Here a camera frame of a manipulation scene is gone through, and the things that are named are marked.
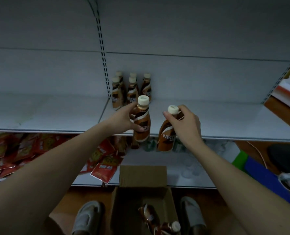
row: white bottle cap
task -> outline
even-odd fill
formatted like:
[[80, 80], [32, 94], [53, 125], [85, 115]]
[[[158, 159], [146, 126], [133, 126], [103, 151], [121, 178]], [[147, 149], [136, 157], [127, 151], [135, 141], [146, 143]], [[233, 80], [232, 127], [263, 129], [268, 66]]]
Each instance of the white bottle cap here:
[[114, 82], [114, 83], [120, 82], [120, 78], [119, 77], [113, 77], [112, 78], [112, 82]]
[[150, 78], [150, 73], [144, 73], [144, 78]]
[[179, 107], [171, 105], [168, 107], [168, 112], [172, 115], [177, 115], [179, 113]]
[[130, 83], [136, 83], [136, 78], [135, 77], [129, 77], [129, 82]]
[[181, 230], [181, 225], [178, 221], [174, 221], [171, 225], [173, 232], [179, 232]]
[[147, 106], [149, 104], [149, 97], [146, 95], [140, 95], [138, 97], [138, 104], [141, 106]]
[[130, 73], [130, 77], [136, 78], [137, 74], [136, 73]]
[[117, 77], [122, 76], [122, 72], [121, 72], [121, 71], [116, 71], [116, 76], [117, 76]]

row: gray slipper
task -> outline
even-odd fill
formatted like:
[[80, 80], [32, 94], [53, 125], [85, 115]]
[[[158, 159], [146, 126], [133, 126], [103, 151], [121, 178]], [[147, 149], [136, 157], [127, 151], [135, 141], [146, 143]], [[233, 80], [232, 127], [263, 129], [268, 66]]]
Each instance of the gray slipper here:
[[75, 218], [72, 234], [85, 231], [89, 235], [97, 235], [102, 215], [102, 204], [98, 201], [87, 202], [80, 208]]
[[188, 235], [195, 226], [206, 229], [206, 224], [202, 212], [197, 202], [188, 196], [180, 200], [182, 235]]

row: cardboard box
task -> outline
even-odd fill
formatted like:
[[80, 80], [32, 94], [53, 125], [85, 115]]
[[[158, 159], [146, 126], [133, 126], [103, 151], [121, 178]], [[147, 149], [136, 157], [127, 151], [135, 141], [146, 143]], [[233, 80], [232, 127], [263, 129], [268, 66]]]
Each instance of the cardboard box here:
[[171, 189], [166, 184], [165, 166], [120, 166], [120, 186], [111, 198], [113, 234], [150, 235], [138, 211], [146, 203], [155, 207], [160, 223], [178, 221]]

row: forearm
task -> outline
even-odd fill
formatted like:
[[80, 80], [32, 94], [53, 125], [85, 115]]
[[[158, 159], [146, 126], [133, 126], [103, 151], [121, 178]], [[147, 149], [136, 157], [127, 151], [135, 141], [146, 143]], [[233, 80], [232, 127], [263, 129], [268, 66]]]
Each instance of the forearm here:
[[1, 182], [0, 234], [25, 234], [39, 227], [108, 134], [102, 122]]
[[290, 234], [289, 203], [205, 144], [192, 144], [190, 150], [248, 234]]

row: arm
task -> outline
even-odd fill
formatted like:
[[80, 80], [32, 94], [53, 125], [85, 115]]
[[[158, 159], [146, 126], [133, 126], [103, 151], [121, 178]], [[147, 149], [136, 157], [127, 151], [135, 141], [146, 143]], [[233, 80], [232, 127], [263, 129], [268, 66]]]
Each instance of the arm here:
[[185, 116], [182, 121], [168, 112], [163, 114], [202, 164], [246, 232], [250, 235], [289, 235], [290, 204], [207, 147], [201, 138], [198, 117], [186, 106], [179, 108]]
[[0, 183], [0, 234], [29, 234], [38, 229], [71, 186], [84, 164], [106, 137], [128, 129], [137, 103], [41, 155]]

